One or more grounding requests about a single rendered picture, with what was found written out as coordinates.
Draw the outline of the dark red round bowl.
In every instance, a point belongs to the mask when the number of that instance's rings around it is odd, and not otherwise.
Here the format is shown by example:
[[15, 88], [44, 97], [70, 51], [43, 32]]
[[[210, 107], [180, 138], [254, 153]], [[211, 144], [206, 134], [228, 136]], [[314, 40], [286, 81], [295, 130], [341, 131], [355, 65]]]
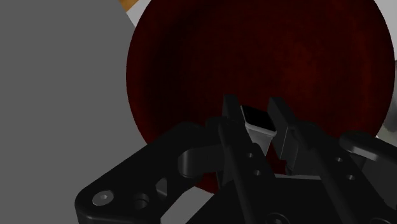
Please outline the dark red round bowl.
[[220, 115], [225, 94], [262, 110], [282, 97], [334, 137], [376, 135], [392, 99], [394, 48], [375, 0], [150, 0], [126, 83], [147, 143]]

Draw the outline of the silver smartwatch with black screen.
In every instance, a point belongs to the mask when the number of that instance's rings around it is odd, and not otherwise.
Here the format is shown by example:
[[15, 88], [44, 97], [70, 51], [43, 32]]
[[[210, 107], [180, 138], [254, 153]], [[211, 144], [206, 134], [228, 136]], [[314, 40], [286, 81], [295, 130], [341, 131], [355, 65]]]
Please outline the silver smartwatch with black screen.
[[277, 131], [272, 119], [266, 111], [251, 106], [241, 105], [245, 127], [252, 142], [258, 144], [264, 155], [267, 154], [272, 139]]

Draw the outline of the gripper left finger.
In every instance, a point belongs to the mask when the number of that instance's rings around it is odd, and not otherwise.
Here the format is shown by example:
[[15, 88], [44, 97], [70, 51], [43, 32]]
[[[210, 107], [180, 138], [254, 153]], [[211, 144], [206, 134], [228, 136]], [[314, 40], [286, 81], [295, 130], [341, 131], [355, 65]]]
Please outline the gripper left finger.
[[221, 190], [192, 224], [270, 224], [275, 177], [242, 121], [238, 99], [226, 95], [220, 117], [176, 125], [82, 189], [78, 224], [160, 224], [210, 172], [222, 174]]

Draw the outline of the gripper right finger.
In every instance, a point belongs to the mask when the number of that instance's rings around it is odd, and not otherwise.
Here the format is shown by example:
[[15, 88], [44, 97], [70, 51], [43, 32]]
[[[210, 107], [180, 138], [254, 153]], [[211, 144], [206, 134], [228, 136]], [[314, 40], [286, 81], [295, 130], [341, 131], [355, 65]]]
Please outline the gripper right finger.
[[267, 113], [277, 129], [278, 157], [296, 174], [321, 178], [342, 224], [397, 224], [397, 211], [386, 205], [338, 139], [296, 119], [280, 97], [269, 99]]

